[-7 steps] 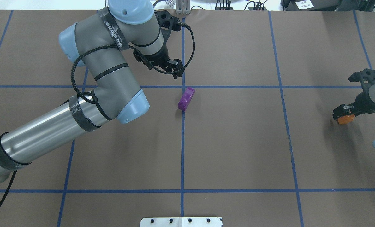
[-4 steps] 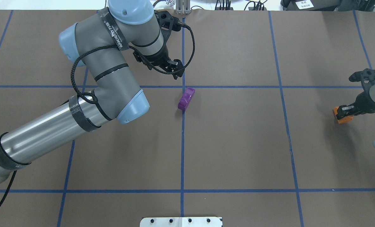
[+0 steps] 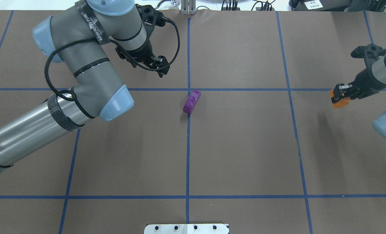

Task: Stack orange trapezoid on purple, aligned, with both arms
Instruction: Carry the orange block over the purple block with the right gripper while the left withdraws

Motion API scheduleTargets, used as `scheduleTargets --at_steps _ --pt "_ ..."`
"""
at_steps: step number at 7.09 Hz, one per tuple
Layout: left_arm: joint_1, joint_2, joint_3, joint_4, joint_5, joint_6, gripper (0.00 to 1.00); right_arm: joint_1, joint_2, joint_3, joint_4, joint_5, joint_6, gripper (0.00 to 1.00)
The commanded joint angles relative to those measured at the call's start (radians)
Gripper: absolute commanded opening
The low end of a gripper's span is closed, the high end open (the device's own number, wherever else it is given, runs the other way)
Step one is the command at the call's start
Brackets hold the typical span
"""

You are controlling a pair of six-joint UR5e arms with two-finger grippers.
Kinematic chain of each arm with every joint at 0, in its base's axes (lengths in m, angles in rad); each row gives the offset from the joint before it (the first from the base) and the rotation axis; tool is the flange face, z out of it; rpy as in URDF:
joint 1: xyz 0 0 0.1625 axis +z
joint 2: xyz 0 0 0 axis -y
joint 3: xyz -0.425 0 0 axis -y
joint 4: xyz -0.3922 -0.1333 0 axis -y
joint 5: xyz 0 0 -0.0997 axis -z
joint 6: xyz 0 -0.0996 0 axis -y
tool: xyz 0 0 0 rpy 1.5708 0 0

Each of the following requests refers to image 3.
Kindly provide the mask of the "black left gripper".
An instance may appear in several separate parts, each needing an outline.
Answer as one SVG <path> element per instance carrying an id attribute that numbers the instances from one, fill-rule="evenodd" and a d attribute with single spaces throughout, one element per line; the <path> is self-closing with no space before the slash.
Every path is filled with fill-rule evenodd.
<path id="1" fill-rule="evenodd" d="M 168 74 L 170 64 L 167 58 L 163 55 L 156 56 L 152 52 L 152 45 L 149 41 L 144 43 L 140 48 L 129 51 L 115 41 L 115 51 L 120 59 L 127 60 L 133 68 L 137 66 L 146 71 L 155 71 L 162 78 Z"/>

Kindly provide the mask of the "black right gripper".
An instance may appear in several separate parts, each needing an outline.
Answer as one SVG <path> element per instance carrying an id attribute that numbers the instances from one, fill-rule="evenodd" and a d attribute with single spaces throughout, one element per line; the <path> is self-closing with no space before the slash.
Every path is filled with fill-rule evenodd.
<path id="1" fill-rule="evenodd" d="M 382 90 L 382 83 L 379 82 L 370 70 L 364 69 L 355 76 L 355 80 L 349 84 L 336 84 L 334 92 L 347 92 L 352 99 L 363 99 L 377 94 Z M 348 98 L 344 94 L 331 92 L 333 105 L 347 105 Z"/>

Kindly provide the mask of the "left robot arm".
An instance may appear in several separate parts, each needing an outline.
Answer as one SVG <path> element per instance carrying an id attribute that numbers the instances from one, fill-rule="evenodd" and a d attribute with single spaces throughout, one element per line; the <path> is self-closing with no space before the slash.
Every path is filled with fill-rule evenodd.
<path id="1" fill-rule="evenodd" d="M 109 122 L 129 111 L 134 100 L 102 45 L 113 43 L 134 68 L 168 73 L 171 62 L 153 54 L 156 26 L 175 22 L 133 0 L 80 0 L 33 29 L 47 57 L 44 77 L 53 94 L 0 128 L 0 173 L 68 132 L 100 117 Z"/>

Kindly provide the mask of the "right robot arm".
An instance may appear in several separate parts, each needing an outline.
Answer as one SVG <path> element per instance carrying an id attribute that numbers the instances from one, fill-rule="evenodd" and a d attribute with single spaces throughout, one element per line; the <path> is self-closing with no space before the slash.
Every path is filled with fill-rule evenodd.
<path id="1" fill-rule="evenodd" d="M 376 44 L 358 46 L 351 52 L 353 58 L 363 59 L 365 69 L 359 72 L 354 81 L 336 84 L 330 90 L 333 108 L 343 108 L 350 100 L 364 99 L 381 91 L 386 92 L 386 48 Z M 386 111 L 377 117 L 373 128 L 386 139 Z"/>

